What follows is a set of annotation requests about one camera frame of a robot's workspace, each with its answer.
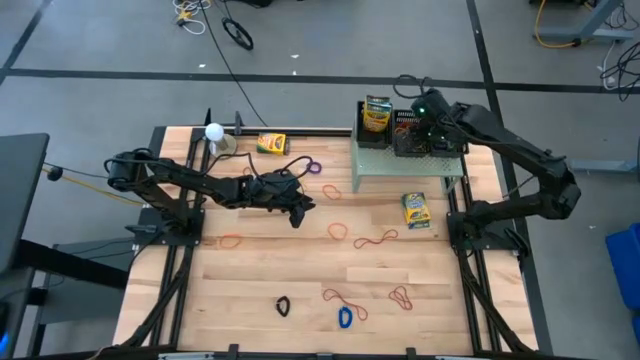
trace gray floor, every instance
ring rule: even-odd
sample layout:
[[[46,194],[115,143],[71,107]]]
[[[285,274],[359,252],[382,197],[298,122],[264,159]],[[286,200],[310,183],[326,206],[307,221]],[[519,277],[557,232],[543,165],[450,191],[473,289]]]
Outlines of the gray floor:
[[[497,82],[599,84],[596,67],[607,44],[543,49],[530,36],[536,9],[527,1],[476,3]],[[0,0],[0,63],[39,4]],[[223,33],[219,13],[209,11],[237,73],[483,79],[464,0],[276,0],[262,10],[229,6],[256,41],[253,52],[240,49]],[[628,8],[640,17],[637,3]],[[543,22],[572,24],[585,14],[583,8],[549,6]],[[178,29],[172,16],[168,0],[54,0],[13,68],[226,73],[211,39]],[[628,45],[619,46],[612,60]],[[357,100],[392,94],[390,86],[373,85],[244,86],[271,125],[350,126]],[[450,101],[487,105],[484,90],[442,90]],[[635,157],[637,96],[625,103],[607,94],[499,92],[498,97],[506,126],[540,147],[572,158]],[[409,103],[394,97],[394,104]],[[0,134],[47,132],[48,161],[100,173],[105,158],[145,146],[154,126],[199,124],[208,107],[214,121],[228,122],[239,110],[247,124],[258,124],[238,88],[228,82],[11,76],[0,86]],[[518,171],[518,177],[526,174]],[[569,220],[529,219],[554,351],[640,358],[604,246],[606,234],[640,220],[640,184],[632,176],[593,174],[580,175],[578,181],[583,198]],[[524,188],[533,191],[535,184]],[[127,235],[123,226],[136,217],[136,208],[73,184],[41,181],[25,237],[43,244],[116,238]],[[99,348],[110,343],[114,327],[113,319],[61,324],[55,336],[45,339],[43,352]]]

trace wooden tabletop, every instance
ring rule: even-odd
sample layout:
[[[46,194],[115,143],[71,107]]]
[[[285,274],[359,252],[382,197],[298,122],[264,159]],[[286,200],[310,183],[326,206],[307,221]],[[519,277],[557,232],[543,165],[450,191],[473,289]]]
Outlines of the wooden tabletop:
[[[190,134],[189,127],[167,128],[160,156],[184,164]],[[439,178],[365,177],[360,192],[352,194],[349,138],[294,137],[291,154],[284,157],[256,154],[255,137],[240,137],[238,144],[238,152],[254,153],[259,172],[281,168],[300,155],[320,162],[321,174],[302,179],[317,207],[293,229],[280,213],[226,210],[210,199],[203,205],[204,238],[190,273],[180,350],[226,351],[229,344],[239,344],[240,351],[249,352],[404,354],[405,348],[415,347],[418,354],[472,353],[460,272],[445,222],[448,202]],[[466,161],[474,197],[499,201],[491,151],[471,146]],[[210,175],[239,176],[246,166],[246,158],[225,160]],[[300,162],[293,170],[303,167]],[[339,200],[323,194],[327,184],[342,192]],[[164,189],[178,196],[177,187]],[[433,219],[429,229],[409,230],[404,223],[400,197],[415,191],[427,196]],[[336,222],[348,228],[344,240],[333,240],[327,232]],[[391,229],[398,232],[397,239],[354,248],[357,238],[378,240]],[[241,236],[237,246],[234,238],[221,241],[231,234]],[[166,247],[149,246],[138,256],[114,344],[131,336],[155,304],[166,252]],[[537,348],[517,259],[506,251],[486,251],[485,257],[496,307],[523,342]],[[413,310],[389,299],[399,285],[408,290]],[[351,327],[341,329],[338,311],[343,304],[325,301],[327,289],[365,308],[368,318],[362,321],[354,311]],[[275,310],[283,295],[291,299],[287,317]],[[488,348],[484,313],[476,307]],[[170,318],[165,316],[165,343]]]

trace blue rubber band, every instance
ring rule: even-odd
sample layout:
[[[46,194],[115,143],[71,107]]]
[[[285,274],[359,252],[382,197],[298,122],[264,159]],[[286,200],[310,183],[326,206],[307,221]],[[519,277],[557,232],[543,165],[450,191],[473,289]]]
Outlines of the blue rubber band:
[[[344,322],[344,314],[347,314],[347,322]],[[338,323],[340,323],[340,327],[342,329],[347,329],[349,326],[351,326],[351,322],[353,321],[353,312],[351,312],[351,309],[349,309],[346,306],[343,306],[340,308],[340,311],[338,311]]]

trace orange rubber band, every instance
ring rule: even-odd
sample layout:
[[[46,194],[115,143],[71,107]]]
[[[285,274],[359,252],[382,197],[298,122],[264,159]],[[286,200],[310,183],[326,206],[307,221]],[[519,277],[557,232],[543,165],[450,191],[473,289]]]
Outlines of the orange rubber band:
[[[222,243],[224,239],[236,239],[237,241],[231,246],[223,246]],[[241,243],[242,243],[242,235],[240,234],[226,234],[226,235],[222,235],[218,239],[218,247],[220,249],[233,249],[238,247],[238,245],[240,245]]]
[[[328,292],[333,292],[329,297],[327,297],[327,293]],[[322,298],[324,299],[324,301],[329,301],[331,299],[335,299],[338,298],[340,299],[345,305],[348,306],[353,306],[354,308],[356,308],[356,314],[358,315],[358,319],[365,321],[367,320],[367,318],[369,317],[369,312],[367,311],[367,309],[363,308],[360,305],[356,305],[354,303],[350,303],[347,300],[345,300],[342,295],[340,295],[339,292],[337,292],[334,289],[327,289],[322,293]]]
[[[342,237],[335,236],[335,234],[331,232],[331,228],[334,226],[340,226],[344,229],[344,235],[342,235]],[[343,223],[331,223],[329,224],[329,226],[327,226],[327,232],[329,233],[329,236],[331,236],[333,240],[344,240],[347,237],[347,234],[349,233],[349,228]]]
[[[378,241],[371,240],[368,238],[358,238],[353,241],[353,247],[356,249],[362,249],[363,246],[367,244],[380,245],[385,240],[397,239],[398,232],[395,229],[387,230],[387,232],[382,235],[382,238]]]
[[[413,303],[409,300],[409,295],[407,294],[407,288],[400,285],[397,288],[393,289],[389,293],[389,299],[395,301],[400,305],[400,307],[404,310],[411,311],[413,310]]]
[[[335,191],[335,193],[338,194],[338,196],[336,196],[336,197],[329,196],[329,194],[327,194],[326,188],[333,189]],[[340,190],[338,190],[337,187],[335,187],[334,185],[331,185],[331,184],[324,185],[322,187],[322,193],[324,194],[324,196],[326,196],[327,198],[329,198],[331,200],[340,200],[340,199],[342,199],[342,193],[340,192]]]

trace wire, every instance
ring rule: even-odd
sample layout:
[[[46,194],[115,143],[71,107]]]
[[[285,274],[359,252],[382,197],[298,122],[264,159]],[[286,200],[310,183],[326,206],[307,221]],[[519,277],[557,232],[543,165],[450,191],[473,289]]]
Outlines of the wire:
[[[638,84],[638,82],[640,82],[640,73],[627,69],[629,64],[640,60],[640,42],[631,45],[624,53],[622,53],[615,65],[607,67],[607,61],[609,60],[609,56],[611,55],[611,51],[615,45],[615,41],[611,42],[611,46],[602,60],[600,79],[602,79],[602,86],[605,90],[618,90],[618,99],[621,102],[624,102],[633,92],[633,88],[640,86]],[[626,85],[620,85],[622,84],[622,78],[625,75],[635,76],[635,79]],[[607,84],[607,80],[614,76],[617,77],[618,85],[612,87]]]
[[[418,84],[418,88],[420,89],[420,94],[419,95],[405,95],[405,94],[400,93],[398,91],[398,89],[396,88],[396,85],[398,85],[400,80],[403,79],[403,78],[415,81]],[[424,85],[425,85],[425,82],[427,80],[429,80],[429,79],[430,79],[429,77],[425,76],[424,78],[422,78],[422,80],[418,80],[418,78],[416,78],[413,75],[403,74],[403,75],[398,76],[396,78],[396,80],[394,81],[394,83],[393,83],[393,91],[396,93],[396,95],[398,95],[401,98],[404,98],[404,99],[417,99],[419,97],[423,97],[426,94],[426,92],[424,91]],[[480,139],[480,138],[478,138],[476,136],[473,136],[473,135],[469,134],[467,131],[465,131],[458,124],[458,122],[453,117],[451,117],[451,115],[448,112],[443,111],[443,113],[445,114],[444,117],[449,120],[450,125],[453,125],[456,128],[456,130],[458,130],[460,133],[462,133],[463,135],[465,135],[469,139],[471,139],[471,140],[473,140],[473,141],[475,141],[475,142],[477,142],[479,144],[483,144],[483,145],[511,145],[511,146],[517,146],[517,147],[520,147],[521,149],[524,149],[525,151],[527,151],[527,152],[529,152],[529,153],[531,153],[531,154],[533,154],[535,156],[540,157],[539,154],[537,154],[533,150],[531,150],[528,147],[526,147],[526,146],[524,146],[522,144],[519,144],[519,143],[512,143],[512,142],[505,142],[505,141],[489,141],[489,140],[484,140],[484,139]],[[440,126],[444,126],[444,125],[449,124],[449,123],[446,123],[446,122],[443,121],[443,117],[440,117],[439,119],[436,119],[436,121],[437,121],[437,124],[440,125]],[[546,161],[561,161],[561,160],[564,160],[565,158],[566,158],[566,156],[551,156],[551,155],[547,154],[547,158],[546,159],[541,159],[541,161],[544,161],[544,160],[546,160]]]
[[[202,0],[198,0],[198,2],[200,3],[200,6],[202,6]],[[233,73],[233,71],[231,71],[231,66],[229,66],[229,62],[227,61],[227,58],[224,57],[224,53],[222,52],[222,49],[220,49],[220,45],[218,45],[218,40],[216,40],[216,36],[213,34],[213,30],[211,29],[211,24],[209,24],[209,18],[207,17],[207,12],[204,11],[204,9],[202,10],[202,15],[204,15],[204,22],[207,24],[207,28],[209,29],[209,34],[211,35],[211,39],[213,39],[213,43],[216,45],[216,49],[218,49],[218,52],[220,53],[220,57],[222,58],[222,61],[224,62],[224,65],[227,67],[227,70],[229,70],[229,75],[231,75],[231,78],[233,79],[233,81],[240,88],[240,91],[242,92],[242,95],[244,95],[244,98],[247,99],[247,103],[251,107],[251,110],[253,110],[253,113],[256,114],[256,117],[258,117],[258,120],[260,120],[262,125],[268,127],[269,125],[267,125],[267,123],[262,119],[262,116],[260,116],[260,114],[258,114],[258,111],[253,106],[253,103],[251,102],[251,99],[249,99],[249,95],[247,95],[247,93],[244,91],[244,88],[240,84],[240,81],[238,81],[238,79],[236,78],[236,76]]]
[[[544,5],[546,4],[547,0],[542,0],[542,2],[540,2],[540,8],[538,9],[538,15],[536,16],[536,24],[534,26],[534,33],[536,35],[536,40],[538,40],[538,43],[548,49],[563,49],[563,48],[568,48],[568,47],[575,47],[576,45],[578,45],[578,43],[576,42],[570,42],[570,43],[566,43],[566,44],[547,44],[544,41],[542,41],[542,39],[540,38],[540,34],[538,33],[538,27],[540,26],[540,18],[542,17],[542,9],[544,8]]]
[[[180,25],[180,27],[193,35],[202,35],[206,31],[206,27],[202,21],[192,19],[192,17],[195,16],[200,11],[200,9],[203,9],[204,11],[204,9],[208,9],[211,7],[212,0],[204,0],[204,1],[209,5],[204,6],[204,4],[202,4],[202,1],[197,1],[197,0],[191,0],[191,1],[177,0],[177,2],[176,0],[171,1],[171,3],[173,4],[174,12],[177,15],[177,18],[179,20],[184,21],[184,24]],[[200,25],[202,27],[202,30],[194,31],[189,29],[187,24],[190,24],[190,23]]]
[[[279,184],[279,183],[286,183],[286,182],[291,182],[291,181],[296,181],[299,180],[300,178],[302,178],[303,176],[305,176],[308,172],[309,172],[309,166],[305,166],[305,170],[303,172],[301,172],[298,175],[295,175],[293,177],[293,179],[285,179],[285,180],[264,180],[260,177],[260,174],[258,173],[258,170],[256,170],[255,165],[253,164],[253,158],[251,157],[251,153],[242,153],[242,154],[222,154],[218,157],[216,157],[213,162],[211,162],[211,164],[209,165],[209,167],[207,168],[207,170],[201,171],[198,173],[198,175],[202,175],[205,176],[207,175],[211,169],[213,169],[213,166],[218,162],[218,160],[221,160],[223,158],[232,158],[232,157],[243,157],[246,156],[247,158],[249,158],[249,169],[251,170],[251,172],[253,172],[253,174],[256,176],[256,179],[258,181],[264,182],[264,183],[268,183],[268,184]],[[281,169],[276,169],[273,172],[274,173],[280,173],[280,175],[284,174],[285,172],[289,172],[291,173],[291,170],[289,170],[289,168],[297,163],[300,160],[309,160],[309,163],[313,162],[313,158],[311,158],[311,156],[308,155],[302,155],[302,156],[298,156],[297,158],[293,159],[292,161],[290,161],[287,165],[285,165],[283,168]]]
[[[30,291],[31,289],[42,289],[42,290],[51,289],[53,287],[62,285],[62,283],[64,283],[65,280],[66,280],[66,278],[64,276],[62,276],[62,275],[58,275],[58,274],[53,274],[53,275],[60,276],[60,281],[58,281],[57,283],[55,283],[53,285],[49,285],[47,287],[35,287],[35,288],[34,287],[28,287],[28,288],[23,288],[23,289],[18,289],[18,290],[15,290],[15,291],[11,291],[11,292],[3,295],[2,297],[0,297],[0,302],[5,301],[6,299],[8,299],[8,298],[10,298],[10,297],[12,297],[14,295],[20,294],[22,292]]]
[[[229,11],[229,5],[227,5],[227,2],[224,0],[222,2],[224,3],[224,8],[227,9],[227,16],[229,16],[229,19],[233,20],[233,18],[231,17],[231,11]]]
[[[45,172],[45,173],[47,173],[47,174],[51,172],[51,170],[49,170],[49,169],[45,169],[45,168],[42,168],[42,171],[43,171],[43,172]],[[114,194],[114,193],[109,192],[109,191],[104,191],[104,190],[99,189],[99,188],[97,188],[97,187],[95,187],[95,186],[93,186],[93,185],[87,184],[87,183],[86,183],[86,182],[84,182],[84,181],[80,181],[80,180],[78,180],[78,179],[74,179],[74,178],[69,177],[69,176],[66,176],[66,175],[62,175],[62,178],[63,178],[63,179],[65,179],[65,180],[67,180],[67,181],[70,181],[70,182],[72,182],[72,183],[74,183],[74,184],[77,184],[77,185],[80,185],[80,186],[84,186],[84,187],[86,187],[87,189],[93,190],[93,191],[95,191],[95,192],[97,192],[97,193],[100,193],[100,194],[102,194],[102,195],[104,195],[104,196],[110,197],[110,198],[112,198],[113,200],[117,200],[117,201],[123,202],[123,203],[125,203],[125,204],[127,204],[127,205],[136,205],[136,206],[142,206],[142,205],[144,205],[144,203],[143,203],[143,202],[135,201],[135,200],[131,200],[131,199],[126,198],[126,197],[124,197],[124,196],[122,196],[122,195]]]
[[[133,239],[121,240],[121,241],[112,241],[112,242],[110,242],[110,243],[108,243],[108,244],[103,244],[103,245],[101,245],[101,246],[97,246],[97,247],[94,247],[94,248],[91,248],[91,249],[72,252],[72,253],[69,253],[69,255],[84,254],[84,253],[88,253],[88,252],[92,252],[92,251],[96,251],[96,250],[104,249],[104,248],[106,248],[106,247],[108,247],[108,246],[111,246],[111,245],[115,245],[115,244],[124,244],[124,243],[132,242],[132,241],[133,241]]]
[[[528,183],[529,181],[533,180],[533,178],[535,177],[535,175],[531,175],[529,176],[526,180],[524,180],[523,182],[521,182],[518,186],[516,186],[515,188],[511,189],[511,191],[509,191],[508,193],[502,195],[503,199],[506,199],[507,197],[511,196],[511,194],[513,194],[514,192],[518,191],[518,189],[520,189],[521,187],[524,186],[524,184]]]
[[[627,25],[629,20],[633,22],[633,25],[631,25],[631,27],[626,27],[625,25]],[[622,29],[627,31],[633,31],[640,27],[640,23],[638,23],[633,15],[631,15],[631,13],[627,11],[627,6],[624,1],[620,3],[620,6],[616,10],[611,12],[611,15],[609,15],[609,20],[605,20],[604,23],[611,29]]]
[[[109,178],[108,176],[104,176],[104,175],[89,174],[89,173],[86,173],[86,172],[82,172],[82,171],[78,171],[78,170],[73,170],[73,169],[70,169],[70,168],[68,168],[68,167],[58,166],[58,165],[55,165],[55,164],[52,164],[52,163],[48,163],[48,162],[46,162],[46,161],[44,162],[44,164],[45,164],[45,165],[49,165],[49,166],[51,166],[51,167],[57,167],[57,168],[60,168],[60,169],[62,169],[62,170],[66,170],[66,171],[68,171],[68,172],[72,172],[72,173],[76,173],[76,174],[84,175],[84,176],[89,176],[89,177],[94,177],[94,178],[99,178],[99,179],[108,179],[108,178]]]

